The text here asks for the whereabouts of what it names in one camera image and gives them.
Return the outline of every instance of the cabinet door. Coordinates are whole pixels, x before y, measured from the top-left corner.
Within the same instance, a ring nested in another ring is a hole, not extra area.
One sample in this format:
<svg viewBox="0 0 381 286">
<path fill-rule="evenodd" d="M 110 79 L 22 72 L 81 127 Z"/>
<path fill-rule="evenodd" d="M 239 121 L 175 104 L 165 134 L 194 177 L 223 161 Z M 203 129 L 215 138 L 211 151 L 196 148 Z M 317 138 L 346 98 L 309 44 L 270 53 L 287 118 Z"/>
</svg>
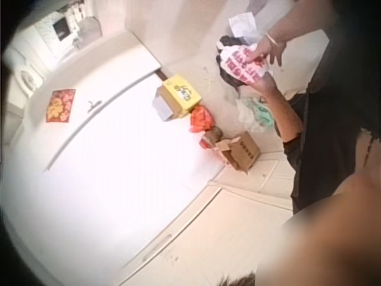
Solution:
<svg viewBox="0 0 381 286">
<path fill-rule="evenodd" d="M 271 235 L 291 215 L 223 189 L 145 267 L 116 285 L 217 285 L 222 276 L 248 274 L 256 270 Z"/>
</svg>

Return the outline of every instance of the forearm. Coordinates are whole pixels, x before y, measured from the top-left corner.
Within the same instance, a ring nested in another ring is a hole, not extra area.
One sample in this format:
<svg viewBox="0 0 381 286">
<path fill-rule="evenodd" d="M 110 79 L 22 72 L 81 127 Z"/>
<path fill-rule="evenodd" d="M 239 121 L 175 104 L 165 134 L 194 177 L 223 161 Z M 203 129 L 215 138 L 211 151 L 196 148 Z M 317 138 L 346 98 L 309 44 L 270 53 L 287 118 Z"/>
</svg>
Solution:
<svg viewBox="0 0 381 286">
<path fill-rule="evenodd" d="M 267 105 L 274 116 L 283 142 L 296 138 L 303 130 L 303 123 L 279 90 L 264 95 Z"/>
<path fill-rule="evenodd" d="M 276 42 L 288 42 L 304 34 L 333 25 L 332 0 L 300 0 L 269 31 Z"/>
</svg>

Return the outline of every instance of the dark hair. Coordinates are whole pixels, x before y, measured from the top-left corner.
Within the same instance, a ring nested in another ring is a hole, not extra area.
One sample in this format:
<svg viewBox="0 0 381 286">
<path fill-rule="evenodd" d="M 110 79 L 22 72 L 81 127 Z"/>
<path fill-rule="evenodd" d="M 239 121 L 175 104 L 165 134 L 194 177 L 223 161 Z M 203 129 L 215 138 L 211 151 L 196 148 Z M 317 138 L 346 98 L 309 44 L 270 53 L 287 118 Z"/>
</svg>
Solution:
<svg viewBox="0 0 381 286">
<path fill-rule="evenodd" d="M 255 286 L 255 273 L 251 272 L 247 276 L 243 276 L 234 281 L 230 281 L 230 278 L 222 278 L 218 286 Z"/>
</svg>

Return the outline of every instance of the red plastic bag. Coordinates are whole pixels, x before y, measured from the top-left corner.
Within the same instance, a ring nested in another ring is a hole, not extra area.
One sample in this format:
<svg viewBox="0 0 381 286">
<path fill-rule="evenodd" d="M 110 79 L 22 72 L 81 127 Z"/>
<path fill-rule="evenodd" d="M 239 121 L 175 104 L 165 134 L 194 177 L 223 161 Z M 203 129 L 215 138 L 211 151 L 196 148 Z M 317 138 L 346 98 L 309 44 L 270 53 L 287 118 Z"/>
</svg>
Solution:
<svg viewBox="0 0 381 286">
<path fill-rule="evenodd" d="M 190 129 L 193 133 L 210 130 L 215 125 L 214 119 L 209 110 L 199 104 L 193 109 L 190 115 Z"/>
</svg>

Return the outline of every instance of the open brown cardboard box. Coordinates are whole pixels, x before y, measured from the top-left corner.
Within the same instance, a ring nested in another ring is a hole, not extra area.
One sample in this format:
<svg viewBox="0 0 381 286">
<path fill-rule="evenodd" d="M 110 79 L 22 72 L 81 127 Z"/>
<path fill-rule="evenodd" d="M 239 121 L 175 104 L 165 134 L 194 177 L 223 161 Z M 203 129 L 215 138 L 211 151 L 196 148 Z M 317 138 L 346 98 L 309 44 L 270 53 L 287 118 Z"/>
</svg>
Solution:
<svg viewBox="0 0 381 286">
<path fill-rule="evenodd" d="M 216 150 L 225 162 L 231 164 L 234 169 L 242 170 L 245 173 L 248 172 L 261 154 L 249 132 L 244 132 L 233 139 L 224 139 L 217 142 Z"/>
</svg>

